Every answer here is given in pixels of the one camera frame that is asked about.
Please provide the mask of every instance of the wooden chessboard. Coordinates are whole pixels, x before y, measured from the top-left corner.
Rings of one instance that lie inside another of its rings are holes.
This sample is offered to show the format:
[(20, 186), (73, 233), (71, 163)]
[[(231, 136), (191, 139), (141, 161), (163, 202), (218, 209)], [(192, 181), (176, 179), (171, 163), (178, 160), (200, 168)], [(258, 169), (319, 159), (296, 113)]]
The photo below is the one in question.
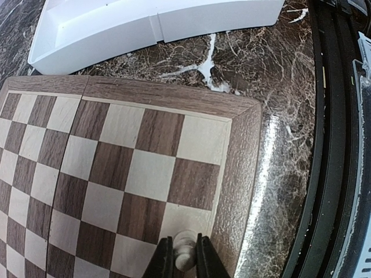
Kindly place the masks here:
[(6, 81), (0, 105), (0, 277), (141, 277), (159, 239), (185, 229), (209, 235), (233, 275), (259, 149), (257, 101), (25, 76)]

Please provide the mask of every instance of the white pawn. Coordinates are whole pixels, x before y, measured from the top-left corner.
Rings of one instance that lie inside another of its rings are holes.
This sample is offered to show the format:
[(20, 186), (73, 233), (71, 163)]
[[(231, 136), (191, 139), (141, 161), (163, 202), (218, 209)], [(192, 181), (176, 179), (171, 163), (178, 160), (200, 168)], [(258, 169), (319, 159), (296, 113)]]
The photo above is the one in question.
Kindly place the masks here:
[(179, 232), (174, 238), (175, 266), (186, 272), (196, 265), (197, 234), (191, 230)]

